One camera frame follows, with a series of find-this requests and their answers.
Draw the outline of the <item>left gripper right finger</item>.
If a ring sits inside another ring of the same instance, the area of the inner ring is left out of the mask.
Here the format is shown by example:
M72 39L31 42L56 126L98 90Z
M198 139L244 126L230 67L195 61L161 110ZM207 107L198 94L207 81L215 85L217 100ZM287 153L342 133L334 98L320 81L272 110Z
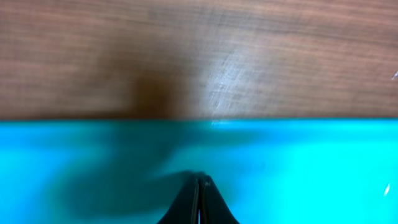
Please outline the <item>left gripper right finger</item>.
M239 224L209 175L201 177L199 185L199 224Z

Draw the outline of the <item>teal serving tray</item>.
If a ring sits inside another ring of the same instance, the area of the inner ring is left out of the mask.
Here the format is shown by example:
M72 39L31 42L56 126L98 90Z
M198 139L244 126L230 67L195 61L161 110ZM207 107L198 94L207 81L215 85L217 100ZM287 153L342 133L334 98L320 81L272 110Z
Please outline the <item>teal serving tray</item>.
M195 172L240 223L396 223L397 121L5 121L2 223L156 223Z

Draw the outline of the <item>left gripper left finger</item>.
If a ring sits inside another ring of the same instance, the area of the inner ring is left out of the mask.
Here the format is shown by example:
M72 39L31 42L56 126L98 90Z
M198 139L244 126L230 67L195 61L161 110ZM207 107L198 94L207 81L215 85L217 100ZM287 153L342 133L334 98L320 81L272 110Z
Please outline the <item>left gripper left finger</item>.
M199 181L192 175L158 224L198 224Z

